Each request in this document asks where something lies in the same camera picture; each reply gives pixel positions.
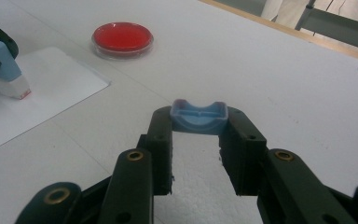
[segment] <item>glue gun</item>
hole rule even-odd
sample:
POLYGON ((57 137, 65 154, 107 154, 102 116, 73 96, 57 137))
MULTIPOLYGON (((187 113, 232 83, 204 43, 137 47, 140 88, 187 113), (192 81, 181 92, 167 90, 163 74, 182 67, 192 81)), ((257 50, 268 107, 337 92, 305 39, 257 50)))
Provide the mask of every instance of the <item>glue gun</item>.
POLYGON ((23 99, 31 90, 14 61, 18 53, 14 40, 0 29, 0 92, 9 97, 23 99))

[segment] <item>white table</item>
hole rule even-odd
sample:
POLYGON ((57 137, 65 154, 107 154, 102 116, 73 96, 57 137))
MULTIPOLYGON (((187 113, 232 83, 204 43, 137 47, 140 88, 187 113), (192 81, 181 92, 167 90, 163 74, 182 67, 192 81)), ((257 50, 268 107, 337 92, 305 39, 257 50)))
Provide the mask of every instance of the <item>white table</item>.
MULTIPOLYGON (((292 150, 328 186, 358 185, 358 60, 198 1, 1 0, 0 27, 21 54, 57 47, 112 85, 0 146, 0 223, 13 223, 43 187, 88 188, 136 146, 154 110, 184 98, 245 112, 268 147, 292 150), (90 37, 132 21, 155 37, 131 61, 94 55, 90 37)), ((175 133, 173 195, 155 199, 156 223, 261 223, 253 197, 237 197, 217 137, 175 133)))

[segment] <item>red petri dish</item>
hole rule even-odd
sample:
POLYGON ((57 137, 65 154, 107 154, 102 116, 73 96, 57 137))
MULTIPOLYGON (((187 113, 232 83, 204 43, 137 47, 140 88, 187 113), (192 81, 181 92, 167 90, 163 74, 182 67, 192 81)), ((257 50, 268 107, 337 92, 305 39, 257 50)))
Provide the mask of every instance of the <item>red petri dish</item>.
POLYGON ((138 57, 149 51, 152 34, 142 25, 131 22, 112 22, 94 31, 92 41, 97 53, 107 58, 138 57))

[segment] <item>floor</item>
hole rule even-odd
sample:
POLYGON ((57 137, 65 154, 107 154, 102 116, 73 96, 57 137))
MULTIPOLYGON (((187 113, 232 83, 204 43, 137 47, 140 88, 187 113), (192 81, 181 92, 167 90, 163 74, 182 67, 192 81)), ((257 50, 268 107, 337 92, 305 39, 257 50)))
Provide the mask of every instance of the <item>floor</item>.
MULTIPOLYGON (((238 0, 218 1, 222 3, 227 3, 227 5, 232 5, 238 0)), ((282 0, 282 4, 278 12, 276 22, 294 29, 308 2, 309 0, 282 0)), ((348 17, 350 19, 358 21, 358 0, 316 0, 314 6, 320 10, 325 10, 330 13, 338 14, 340 16, 348 17)), ((323 35, 318 35, 314 32, 310 32, 304 29, 302 29, 301 32, 314 35, 326 41, 334 42, 346 48, 358 51, 358 48, 336 41, 335 39, 331 39, 323 35)))

